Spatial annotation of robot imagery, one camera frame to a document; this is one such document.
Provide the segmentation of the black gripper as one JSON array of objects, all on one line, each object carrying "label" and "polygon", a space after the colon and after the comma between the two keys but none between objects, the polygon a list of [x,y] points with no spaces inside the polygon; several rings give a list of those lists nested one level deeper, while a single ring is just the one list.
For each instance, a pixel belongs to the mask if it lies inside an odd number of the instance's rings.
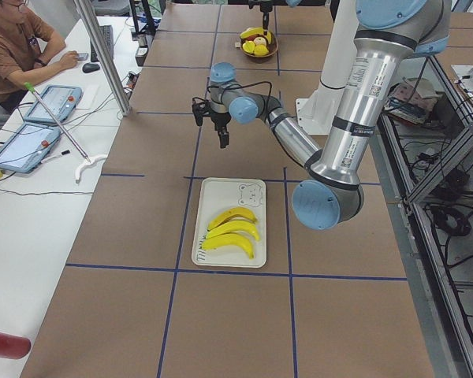
[{"label": "black gripper", "polygon": [[264,31],[269,30],[270,13],[272,11],[272,0],[259,0],[259,10],[263,12],[262,28]]},{"label": "black gripper", "polygon": [[212,102],[210,104],[210,118],[214,123],[214,130],[218,133],[220,148],[225,149],[229,145],[228,123],[231,121],[231,115],[223,104]]}]

